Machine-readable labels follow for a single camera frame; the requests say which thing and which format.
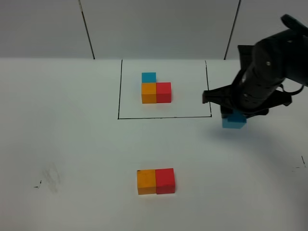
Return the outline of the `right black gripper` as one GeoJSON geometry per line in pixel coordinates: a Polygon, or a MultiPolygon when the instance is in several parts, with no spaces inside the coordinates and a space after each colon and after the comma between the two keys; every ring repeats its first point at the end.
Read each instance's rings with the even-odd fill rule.
{"type": "MultiPolygon", "coordinates": [[[[286,105],[286,93],[276,90],[284,77],[271,66],[242,69],[231,85],[232,105],[247,117],[266,115],[270,108],[286,105]]],[[[221,118],[228,119],[233,109],[221,107],[221,118]]]]}

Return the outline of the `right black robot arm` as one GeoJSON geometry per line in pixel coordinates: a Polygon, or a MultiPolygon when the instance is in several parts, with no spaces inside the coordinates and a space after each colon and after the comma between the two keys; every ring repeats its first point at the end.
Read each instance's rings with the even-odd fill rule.
{"type": "Polygon", "coordinates": [[[229,106],[222,118],[238,111],[246,118],[292,103],[292,96],[308,85],[308,28],[294,17],[281,17],[286,30],[253,46],[239,45],[241,69],[231,84],[229,106]]]}

